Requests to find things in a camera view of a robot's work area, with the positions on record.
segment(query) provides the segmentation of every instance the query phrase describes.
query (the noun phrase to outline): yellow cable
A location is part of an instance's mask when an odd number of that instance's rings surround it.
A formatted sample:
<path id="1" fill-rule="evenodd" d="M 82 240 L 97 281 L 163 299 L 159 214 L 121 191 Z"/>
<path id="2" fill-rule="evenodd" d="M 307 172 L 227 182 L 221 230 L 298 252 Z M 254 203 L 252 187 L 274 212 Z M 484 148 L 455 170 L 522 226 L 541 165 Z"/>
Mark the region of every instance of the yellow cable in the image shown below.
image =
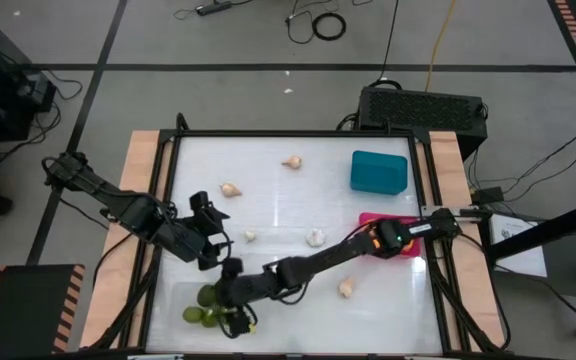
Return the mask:
<path id="1" fill-rule="evenodd" d="M 437 42 L 435 42 L 435 47 L 432 49 L 432 58 L 430 58 L 430 66 L 428 67 L 428 78 L 426 78 L 426 88 L 424 91 L 428 91 L 428 89 L 430 88 L 430 78 L 432 76 L 432 67 L 435 64 L 435 56 L 437 55 L 437 49 L 439 49 L 441 39 L 444 37 L 444 33 L 446 32 L 446 28 L 448 27 L 448 23 L 450 22 L 450 18 L 452 17 L 452 11 L 455 9 L 456 3 L 457 0 L 452 0 L 450 2 L 450 8 L 448 9 L 446 20 L 444 20 L 444 24 L 441 26 L 441 31 L 439 32 L 439 36 L 437 37 Z"/>

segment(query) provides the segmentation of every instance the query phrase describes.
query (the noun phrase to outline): gray floor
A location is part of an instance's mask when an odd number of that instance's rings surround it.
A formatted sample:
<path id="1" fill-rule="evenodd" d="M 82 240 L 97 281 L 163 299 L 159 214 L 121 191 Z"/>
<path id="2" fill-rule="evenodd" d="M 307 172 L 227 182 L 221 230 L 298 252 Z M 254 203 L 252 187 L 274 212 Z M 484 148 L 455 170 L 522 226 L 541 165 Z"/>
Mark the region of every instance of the gray floor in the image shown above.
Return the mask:
<path id="1" fill-rule="evenodd" d="M 201 1 L 128 1 L 109 64 L 326 63 L 383 61 L 394 2 L 375 0 L 352 7 L 339 0 L 348 32 L 337 42 L 288 41 L 284 18 L 292 1 L 257 0 L 227 12 L 175 20 L 172 12 Z M 0 28 L 37 63 L 95 64 L 118 0 L 0 0 Z M 401 0 L 390 64 L 427 64 L 448 1 Z M 313 6 L 318 14 L 321 5 Z M 296 23 L 294 36 L 305 36 Z M 544 0 L 459 0 L 437 56 L 439 64 L 574 65 Z M 92 72 L 58 75 L 84 82 Z M 355 110 L 362 86 L 374 71 L 105 71 L 79 143 L 91 166 L 119 180 L 133 130 L 173 126 L 186 115 L 193 129 L 332 129 Z M 424 72 L 388 72 L 405 89 L 422 90 Z M 62 85 L 64 92 L 71 88 Z M 489 139 L 482 145 L 478 177 L 517 176 L 576 133 L 576 72 L 436 72 L 432 90 L 481 96 L 490 107 Z M 0 264 L 23 264 L 43 214 L 49 189 L 39 160 L 63 151 L 84 94 L 59 101 L 61 125 L 38 146 L 19 151 L 1 167 L 0 192 L 15 201 L 0 217 Z M 0 149 L 10 145 L 0 145 Z M 531 179 L 568 165 L 576 143 Z M 512 194 L 520 194 L 531 181 Z M 90 199 L 67 200 L 95 214 Z M 576 165 L 537 185 L 513 204 L 516 211 L 553 217 L 576 207 Z M 41 257 L 42 264 L 82 263 L 92 271 L 101 256 L 104 231 L 60 206 Z M 510 348 L 522 355 L 576 359 L 576 317 L 548 292 L 525 280 L 495 276 L 512 328 Z M 91 286 L 84 285 L 71 339 L 76 348 Z"/>

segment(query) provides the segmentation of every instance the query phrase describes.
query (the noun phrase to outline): garlic bulb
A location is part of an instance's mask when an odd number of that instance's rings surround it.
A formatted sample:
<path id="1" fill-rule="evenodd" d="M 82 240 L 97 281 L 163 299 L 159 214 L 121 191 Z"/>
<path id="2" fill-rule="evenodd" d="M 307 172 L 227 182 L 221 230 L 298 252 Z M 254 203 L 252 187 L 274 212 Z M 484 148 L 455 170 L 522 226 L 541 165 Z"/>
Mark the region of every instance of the garlic bulb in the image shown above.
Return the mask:
<path id="1" fill-rule="evenodd" d="M 355 285 L 355 280 L 353 278 L 347 278 L 339 284 L 339 294 L 346 299 L 352 295 L 352 288 Z"/>
<path id="2" fill-rule="evenodd" d="M 326 234 L 321 229 L 312 229 L 306 235 L 306 242 L 310 247 L 321 247 L 326 242 Z"/>
<path id="3" fill-rule="evenodd" d="M 251 241 L 255 240 L 255 238 L 257 237 L 257 234 L 255 234 L 252 231 L 244 231 L 244 236 L 246 237 L 246 242 L 251 242 Z"/>
<path id="4" fill-rule="evenodd" d="M 237 189 L 237 187 L 230 183 L 225 183 L 220 185 L 221 193 L 224 194 L 225 197 L 233 197 L 233 196 L 240 196 L 241 191 Z"/>
<path id="5" fill-rule="evenodd" d="M 290 168 L 297 170 L 301 167 L 301 158 L 299 156 L 293 155 L 288 158 L 288 160 L 281 163 L 281 165 L 290 166 Z"/>

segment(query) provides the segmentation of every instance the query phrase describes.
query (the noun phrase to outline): blue container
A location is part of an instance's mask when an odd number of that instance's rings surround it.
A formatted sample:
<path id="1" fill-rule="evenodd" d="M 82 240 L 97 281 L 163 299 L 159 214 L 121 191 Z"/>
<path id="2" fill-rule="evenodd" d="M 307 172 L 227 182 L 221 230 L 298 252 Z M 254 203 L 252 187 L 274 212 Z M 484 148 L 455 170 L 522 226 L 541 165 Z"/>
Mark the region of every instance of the blue container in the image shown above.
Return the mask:
<path id="1" fill-rule="evenodd" d="M 352 154 L 350 187 L 397 195 L 408 187 L 408 160 L 403 156 L 357 150 Z"/>

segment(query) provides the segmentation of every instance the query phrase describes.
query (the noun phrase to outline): pink object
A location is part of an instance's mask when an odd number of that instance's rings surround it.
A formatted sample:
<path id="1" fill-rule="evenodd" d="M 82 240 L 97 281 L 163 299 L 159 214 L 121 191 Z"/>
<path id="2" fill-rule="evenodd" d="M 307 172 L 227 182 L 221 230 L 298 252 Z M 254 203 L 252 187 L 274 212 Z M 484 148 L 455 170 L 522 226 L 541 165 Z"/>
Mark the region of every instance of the pink object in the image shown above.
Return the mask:
<path id="1" fill-rule="evenodd" d="M 375 213 L 361 213 L 359 214 L 359 224 L 365 224 L 369 221 L 377 219 L 400 219 L 404 224 L 410 224 L 418 219 L 414 216 L 398 216 L 398 215 L 387 215 L 387 214 L 375 214 Z M 416 238 L 412 241 L 412 246 L 407 250 L 403 250 L 401 256 L 417 257 L 421 255 L 421 239 Z"/>

